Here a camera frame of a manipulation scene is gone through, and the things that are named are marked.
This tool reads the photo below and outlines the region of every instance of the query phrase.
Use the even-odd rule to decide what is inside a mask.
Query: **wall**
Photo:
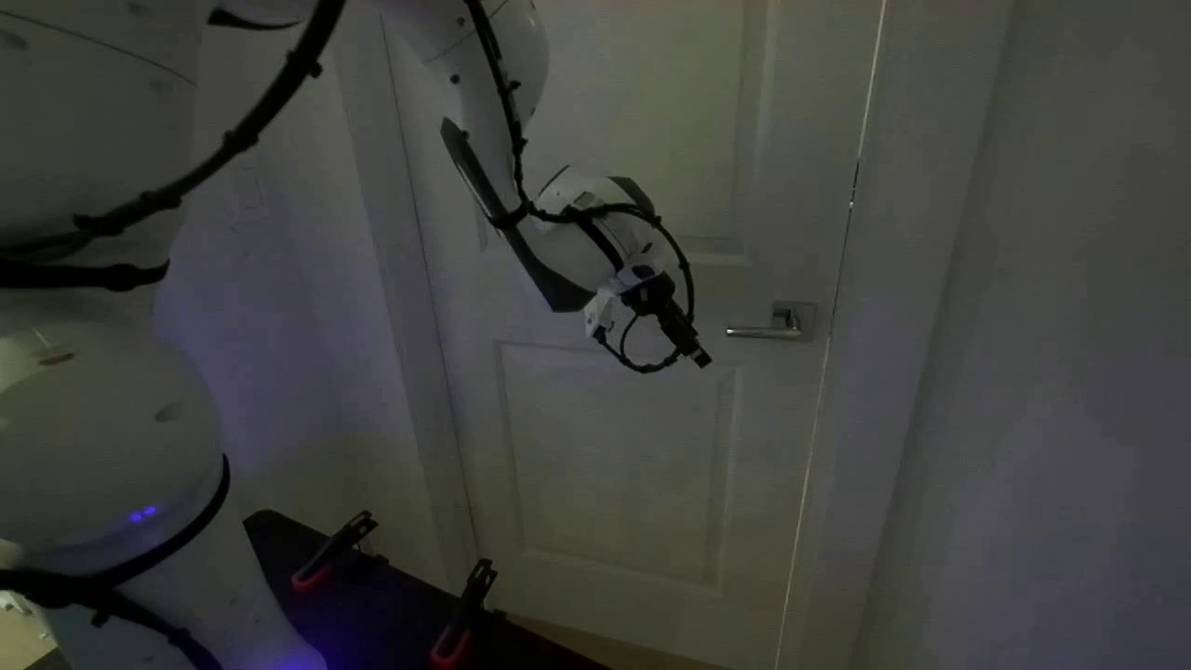
[[[257,102],[294,38],[207,35],[197,147]],[[257,154],[194,197],[164,324],[220,402],[247,511],[335,530],[369,506],[377,548],[444,579],[377,254],[328,63]]]
[[[1187,667],[1191,6],[1015,4],[865,667]]]

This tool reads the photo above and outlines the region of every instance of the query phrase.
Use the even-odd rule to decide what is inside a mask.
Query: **door handle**
[[[769,324],[730,324],[727,339],[769,339],[769,341],[810,341],[810,304],[773,303]]]

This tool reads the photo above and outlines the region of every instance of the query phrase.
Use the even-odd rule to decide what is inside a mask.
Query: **white door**
[[[440,145],[449,88],[392,30],[476,545],[514,614],[773,667],[878,0],[540,0],[529,174],[633,174],[690,247],[713,367],[643,378],[550,315]]]

